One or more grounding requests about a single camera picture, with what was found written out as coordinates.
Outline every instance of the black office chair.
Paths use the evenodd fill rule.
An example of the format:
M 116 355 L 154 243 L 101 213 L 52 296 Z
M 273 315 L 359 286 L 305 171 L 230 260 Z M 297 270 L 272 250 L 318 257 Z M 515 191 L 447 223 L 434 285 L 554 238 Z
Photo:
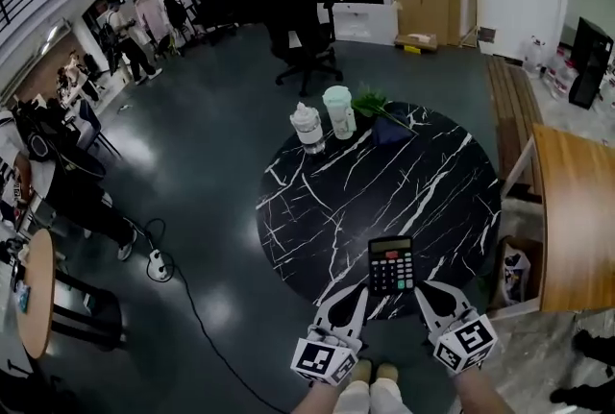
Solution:
M 235 34 L 235 17 L 232 0 L 200 0 L 197 6 L 196 23 L 215 30 L 209 34 L 211 43 L 218 41 L 224 33 Z
M 277 85 L 283 84 L 283 78 L 303 73 L 299 94 L 306 96 L 309 78 L 315 70 L 334 74 L 337 81 L 343 81 L 343 73 L 334 68 L 332 1 L 325 3 L 329 23 L 318 20 L 318 0 L 261 0 L 260 4 L 262 19 L 271 37 L 271 52 L 288 64 L 288 69 L 276 78 Z M 301 47 L 290 48 L 288 32 L 297 33 Z

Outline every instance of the round table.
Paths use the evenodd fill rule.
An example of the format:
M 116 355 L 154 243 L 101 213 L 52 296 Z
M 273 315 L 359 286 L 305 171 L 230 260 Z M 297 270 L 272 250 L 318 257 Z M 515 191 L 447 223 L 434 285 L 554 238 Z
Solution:
M 19 337 L 28 355 L 39 359 L 45 354 L 51 331 L 97 344 L 104 351 L 119 346 L 122 323 L 115 295 L 57 271 L 54 246 L 48 230 L 37 231 L 28 246 L 30 252 L 23 281 L 30 286 L 30 297 L 26 312 L 22 313 L 19 309 L 16 312 Z M 96 302 L 94 310 L 98 318 L 54 304 L 56 280 L 89 294 Z M 53 320 L 54 313 L 63 320 Z M 78 322 L 81 327 L 70 327 L 66 323 L 68 320 Z
M 500 188 L 476 140 L 436 111 L 387 108 L 402 110 L 417 135 L 377 147 L 374 119 L 357 116 L 346 141 L 324 126 L 324 155 L 307 155 L 294 134 L 264 171 L 257 202 L 263 250 L 280 277 L 316 305 L 367 283 L 373 238 L 410 235 L 415 280 L 459 287 L 494 248 Z M 370 297 L 367 314 L 390 319 L 416 309 L 406 292 Z

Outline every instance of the jeans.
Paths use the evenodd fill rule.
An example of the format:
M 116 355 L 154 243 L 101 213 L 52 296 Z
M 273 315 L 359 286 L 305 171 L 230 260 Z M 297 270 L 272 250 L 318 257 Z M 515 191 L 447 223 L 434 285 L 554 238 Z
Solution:
M 141 47 L 139 47 L 132 38 L 126 38 L 119 42 L 119 49 L 126 54 L 126 57 L 131 62 L 131 71 L 133 72 L 135 81 L 141 79 L 139 66 L 143 68 L 145 74 L 150 76 L 156 72 L 154 66 L 147 61 L 145 52 L 141 50 Z
M 79 172 L 56 166 L 45 202 L 62 216 L 92 232 L 102 233 L 120 247 L 133 241 L 133 228 L 112 207 L 103 203 L 105 191 Z
M 371 387 L 364 381 L 353 381 L 339 396 L 333 414 L 368 414 L 368 412 L 412 414 L 402 401 L 397 383 L 389 378 L 379 378 Z

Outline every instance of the person's leg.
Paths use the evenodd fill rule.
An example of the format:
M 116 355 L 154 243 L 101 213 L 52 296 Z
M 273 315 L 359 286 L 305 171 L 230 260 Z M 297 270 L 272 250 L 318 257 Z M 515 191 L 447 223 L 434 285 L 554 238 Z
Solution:
M 591 410 L 606 410 L 613 406 L 615 379 L 598 387 L 581 385 L 575 388 L 558 388 L 550 396 L 553 403 L 567 403 Z
M 370 389 L 372 414 L 411 414 L 402 401 L 397 377 L 397 368 L 391 364 L 382 364 L 378 368 L 376 381 Z
M 98 101 L 98 93 L 94 89 L 94 86 L 91 85 L 89 81 L 86 81 L 84 84 L 84 93 L 89 96 L 95 102 Z
M 141 70 L 139 68 L 139 59 L 138 59 L 138 51 L 140 49 L 136 45 L 136 43 L 128 38 L 122 41 L 120 44 L 120 50 L 126 55 L 128 60 L 131 62 L 131 72 L 133 73 L 133 79 L 136 83 L 141 80 Z
M 94 182 L 66 175 L 57 166 L 45 202 L 73 223 L 102 233 L 124 247 L 133 241 L 133 228 L 115 209 L 103 202 L 104 195 L 105 191 Z
M 587 357 L 615 366 L 615 337 L 592 337 L 582 330 L 573 338 L 573 347 Z
M 350 378 L 350 383 L 339 395 L 333 414 L 368 414 L 369 380 L 372 376 L 372 363 L 361 359 Z
M 152 64 L 150 64 L 150 62 L 148 62 L 147 56 L 145 55 L 145 52 L 143 52 L 141 47 L 139 47 L 138 44 L 130 38 L 126 41 L 131 42 L 130 47 L 133 49 L 133 55 L 135 56 L 136 61 L 141 64 L 141 67 L 145 71 L 145 74 L 147 74 L 148 76 L 152 76 L 153 74 L 155 74 L 156 68 Z

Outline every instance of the bottle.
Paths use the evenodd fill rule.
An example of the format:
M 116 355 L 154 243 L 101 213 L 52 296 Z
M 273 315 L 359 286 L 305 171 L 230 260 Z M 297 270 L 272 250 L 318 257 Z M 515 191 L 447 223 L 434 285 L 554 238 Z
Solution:
M 570 88 L 578 76 L 572 61 L 565 61 L 564 65 L 557 70 L 555 75 L 555 92 L 559 98 L 568 98 Z
M 555 88 L 555 76 L 557 74 L 557 69 L 559 69 L 564 62 L 564 49 L 557 47 L 557 52 L 553 57 L 551 57 L 551 60 L 547 64 L 547 71 L 543 77 L 543 82 L 549 88 Z
M 333 133 L 341 140 L 350 139 L 357 130 L 352 100 L 353 95 L 346 86 L 331 86 L 323 95 L 323 102 L 333 125 Z
M 531 42 L 528 45 L 526 59 L 523 62 L 523 68 L 528 72 L 531 78 L 537 78 L 540 75 L 542 68 L 542 46 L 544 42 L 540 42 L 535 36 L 531 36 Z
M 317 109 L 299 102 L 295 112 L 290 115 L 290 123 L 297 131 L 306 153 L 316 155 L 325 151 L 325 137 Z

